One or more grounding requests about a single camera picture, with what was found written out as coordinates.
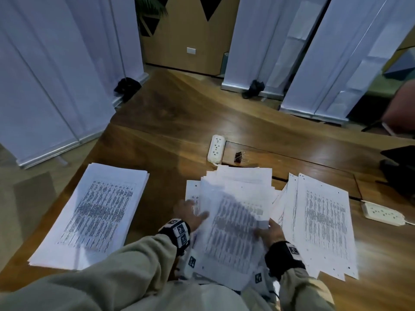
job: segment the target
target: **sleeve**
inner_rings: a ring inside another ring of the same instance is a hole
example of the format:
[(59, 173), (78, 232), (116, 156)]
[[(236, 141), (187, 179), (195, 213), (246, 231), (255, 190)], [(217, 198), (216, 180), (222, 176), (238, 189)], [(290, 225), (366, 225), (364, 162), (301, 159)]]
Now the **sleeve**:
[(335, 305), (327, 286), (305, 270), (297, 248), (287, 241), (274, 243), (265, 262), (280, 282), (280, 306), (284, 311), (333, 311)]
[(85, 270), (40, 279), (1, 300), (0, 309), (118, 311), (163, 288), (176, 252), (165, 234), (144, 237)]

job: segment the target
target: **brown wall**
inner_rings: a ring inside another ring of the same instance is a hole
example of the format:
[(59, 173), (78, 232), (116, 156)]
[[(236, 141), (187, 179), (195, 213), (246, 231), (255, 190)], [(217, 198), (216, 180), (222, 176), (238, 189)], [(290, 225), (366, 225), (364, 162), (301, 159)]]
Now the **brown wall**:
[[(219, 75), (229, 51), (239, 0), (221, 0), (207, 21), (200, 0), (168, 0), (154, 35), (141, 36), (147, 63)], [(186, 52), (195, 48), (196, 54)]]

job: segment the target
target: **person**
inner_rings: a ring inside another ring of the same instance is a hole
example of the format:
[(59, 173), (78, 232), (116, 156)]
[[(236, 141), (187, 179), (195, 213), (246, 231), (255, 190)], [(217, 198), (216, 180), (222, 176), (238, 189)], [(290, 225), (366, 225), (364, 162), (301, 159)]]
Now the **person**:
[[(168, 281), (178, 254), (189, 244), (208, 213), (195, 216), (192, 201), (174, 207), (175, 219), (158, 234), (143, 237), (105, 260), (82, 271), (44, 277), (0, 301), (0, 310), (42, 311), (146, 311), (146, 310), (264, 310), (278, 308), (247, 288), (241, 293), (219, 285), (191, 280)], [(265, 261), (280, 282), (282, 310), (331, 311), (334, 302), (328, 288), (308, 276), (295, 246), (288, 243), (273, 220), (269, 229), (256, 230), (268, 248)]]

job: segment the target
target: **wrist strap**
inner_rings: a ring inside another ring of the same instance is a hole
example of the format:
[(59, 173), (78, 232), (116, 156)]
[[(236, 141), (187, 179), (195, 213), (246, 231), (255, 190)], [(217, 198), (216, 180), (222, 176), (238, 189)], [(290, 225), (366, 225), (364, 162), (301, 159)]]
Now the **wrist strap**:
[(273, 277), (278, 281), (282, 275), (291, 268), (304, 268), (297, 248), (287, 241), (274, 243), (265, 255), (265, 263)]
[(158, 230), (158, 233), (167, 235), (177, 247), (177, 256), (183, 255), (184, 250), (190, 245), (190, 227), (178, 218), (170, 220)]

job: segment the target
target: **power strip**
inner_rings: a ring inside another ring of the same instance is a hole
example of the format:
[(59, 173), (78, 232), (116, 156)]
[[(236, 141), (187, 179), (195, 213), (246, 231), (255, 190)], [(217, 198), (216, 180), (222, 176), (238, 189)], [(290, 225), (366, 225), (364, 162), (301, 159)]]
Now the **power strip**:
[(220, 164), (222, 162), (223, 152), (225, 151), (225, 138), (220, 135), (212, 136), (208, 152), (208, 161), (213, 164)]
[(382, 205), (362, 201), (362, 210), (366, 218), (374, 221), (394, 226), (403, 226), (406, 223), (405, 217), (401, 213)]

